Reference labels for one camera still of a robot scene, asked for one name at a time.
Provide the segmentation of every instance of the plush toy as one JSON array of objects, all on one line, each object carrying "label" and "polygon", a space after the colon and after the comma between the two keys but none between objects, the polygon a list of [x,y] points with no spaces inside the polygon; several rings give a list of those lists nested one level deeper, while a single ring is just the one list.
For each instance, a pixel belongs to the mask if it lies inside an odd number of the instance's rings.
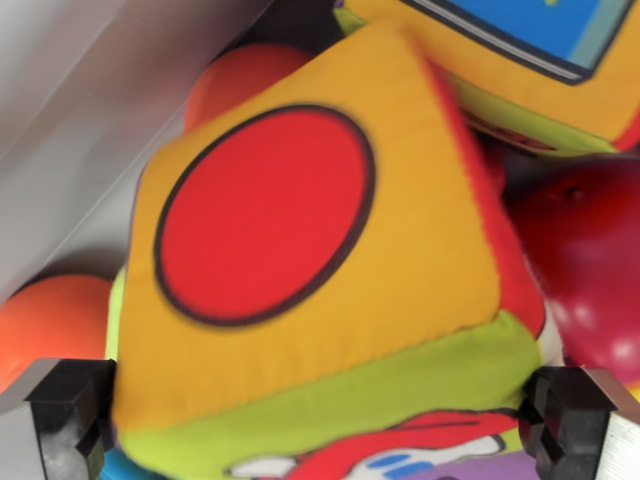
[{"label": "plush toy", "polygon": [[113,421],[171,478],[531,468],[494,456],[520,450],[553,324],[401,28],[362,29],[158,152],[123,290]]},{"label": "plush toy", "polygon": [[255,43],[231,50],[200,76],[184,114],[184,130],[215,119],[248,100],[311,59],[311,55],[287,45]]},{"label": "plush toy", "polygon": [[0,392],[34,360],[104,358],[110,283],[59,275],[33,283],[0,307]]},{"label": "plush toy", "polygon": [[538,154],[640,142],[640,6],[629,0],[346,0],[346,30],[393,20],[449,73],[475,128]]},{"label": "plush toy", "polygon": [[640,162],[563,170],[511,199],[567,354],[640,381]]}]

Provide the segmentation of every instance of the white wall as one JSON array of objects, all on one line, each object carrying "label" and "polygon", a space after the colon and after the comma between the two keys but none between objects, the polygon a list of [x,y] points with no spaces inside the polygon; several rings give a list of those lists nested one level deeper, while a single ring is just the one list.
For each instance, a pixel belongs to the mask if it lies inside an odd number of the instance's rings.
[{"label": "white wall", "polygon": [[115,268],[137,173],[270,1],[0,2],[0,302],[82,250]]}]

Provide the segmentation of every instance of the fabric toy cube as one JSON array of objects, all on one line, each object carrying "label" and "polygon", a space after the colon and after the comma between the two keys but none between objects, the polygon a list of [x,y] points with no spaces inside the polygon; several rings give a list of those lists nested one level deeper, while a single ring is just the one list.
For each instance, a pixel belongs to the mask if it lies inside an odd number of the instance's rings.
[{"label": "fabric toy cube", "polygon": [[640,6],[629,0],[346,0],[347,29],[411,29],[475,128],[572,157],[640,142]]},{"label": "fabric toy cube", "polygon": [[370,26],[152,158],[113,411],[134,461],[357,480],[520,449],[555,337],[446,87]]}]

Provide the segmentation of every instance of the blue screen print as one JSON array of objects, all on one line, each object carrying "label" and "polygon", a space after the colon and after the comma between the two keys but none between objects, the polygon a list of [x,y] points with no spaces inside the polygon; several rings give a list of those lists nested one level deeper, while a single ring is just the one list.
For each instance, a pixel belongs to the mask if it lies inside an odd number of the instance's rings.
[{"label": "blue screen print", "polygon": [[634,0],[402,0],[536,70],[590,76]]}]

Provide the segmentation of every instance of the orange ball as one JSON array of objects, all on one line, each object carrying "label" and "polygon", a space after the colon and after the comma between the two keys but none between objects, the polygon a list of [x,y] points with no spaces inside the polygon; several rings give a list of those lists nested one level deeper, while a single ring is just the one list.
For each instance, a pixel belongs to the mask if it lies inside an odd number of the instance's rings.
[{"label": "orange ball", "polygon": [[198,78],[187,98],[184,131],[209,122],[289,76],[312,56],[276,43],[255,43],[231,50]]},{"label": "orange ball", "polygon": [[38,358],[104,358],[111,283],[60,275],[0,307],[0,392]]}]

